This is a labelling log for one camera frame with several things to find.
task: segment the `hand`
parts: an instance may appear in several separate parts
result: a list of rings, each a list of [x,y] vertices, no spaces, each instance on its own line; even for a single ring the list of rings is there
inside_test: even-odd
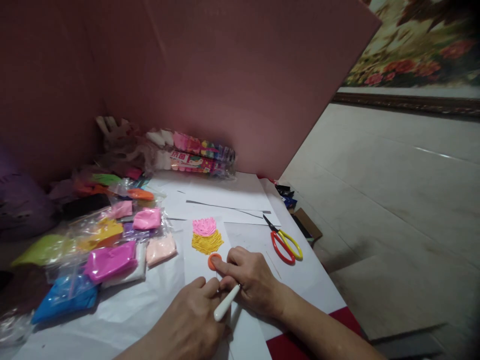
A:
[[[221,301],[219,287],[216,278],[205,283],[199,277],[180,290],[145,336],[143,346],[155,349],[151,359],[210,359],[215,354],[228,316],[221,322],[214,319]]]
[[[228,252],[227,262],[212,257],[211,262],[224,278],[220,289],[231,290],[241,284],[240,301],[256,313],[278,319],[285,308],[285,285],[273,276],[264,256],[241,246]]]

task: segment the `scissors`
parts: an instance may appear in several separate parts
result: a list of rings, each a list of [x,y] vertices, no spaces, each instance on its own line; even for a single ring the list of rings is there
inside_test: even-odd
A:
[[[282,230],[278,230],[275,226],[272,225],[272,223],[267,219],[265,215],[263,215],[263,218],[265,219],[266,223],[268,224],[268,227],[271,230],[270,236],[271,236],[271,242],[273,244],[273,247],[275,248],[275,252],[278,254],[280,259],[282,259],[285,263],[288,265],[294,265],[295,264],[295,259],[301,261],[304,259],[304,255],[302,253],[302,249],[300,246],[297,244],[297,242],[286,232]],[[290,240],[293,245],[295,245],[296,249],[298,250],[298,253],[295,253],[292,248],[290,247],[289,243],[287,242],[287,239]],[[279,250],[277,243],[275,242],[277,240],[281,247],[285,249],[286,253],[288,254],[289,258],[286,258]]]

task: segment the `red table edge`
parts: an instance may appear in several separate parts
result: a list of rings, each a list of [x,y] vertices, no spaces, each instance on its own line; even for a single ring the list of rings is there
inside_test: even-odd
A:
[[[358,336],[363,337],[362,328],[348,307],[329,314]],[[280,359],[316,359],[313,353],[291,332],[274,337],[266,342],[272,360]]]

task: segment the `red flower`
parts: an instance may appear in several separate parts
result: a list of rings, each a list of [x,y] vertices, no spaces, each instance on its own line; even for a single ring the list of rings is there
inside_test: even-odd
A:
[[[421,62],[417,65],[413,72],[415,73],[416,77],[425,77],[432,75],[434,72],[440,70],[440,68],[440,64],[436,61]]]
[[[399,74],[405,74],[411,71],[417,63],[413,60],[410,59],[405,59],[402,61],[399,61],[398,64],[396,65],[396,72]]]
[[[384,73],[388,73],[390,71],[393,71],[397,68],[397,64],[399,62],[398,61],[392,61],[391,63],[389,63],[387,66],[385,66],[385,68],[383,69],[383,72]]]
[[[463,54],[468,53],[476,43],[477,42],[472,39],[455,41],[450,46],[444,47],[440,51],[440,55],[442,55],[444,59],[458,59]]]
[[[387,73],[395,70],[399,74],[405,74],[405,73],[408,73],[410,70],[412,70],[416,64],[417,63],[415,61],[410,59],[392,61],[387,66],[385,66],[385,68],[383,69],[383,72]]]
[[[387,76],[385,76],[386,81],[391,81],[395,77],[395,73],[391,72]]]
[[[372,76],[370,76],[367,80],[365,80],[365,84],[367,85],[375,85],[375,84],[378,84],[379,82],[382,81],[383,79],[383,75],[379,72],[377,72],[376,74],[373,74]]]

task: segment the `white stylus tool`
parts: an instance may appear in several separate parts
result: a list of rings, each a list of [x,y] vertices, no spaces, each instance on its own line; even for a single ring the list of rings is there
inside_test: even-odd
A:
[[[223,301],[216,307],[213,312],[213,317],[216,322],[219,322],[224,317],[225,313],[229,309],[232,301],[235,299],[235,296],[239,293],[240,284],[235,285],[235,287],[230,291],[230,293],[223,299]]]

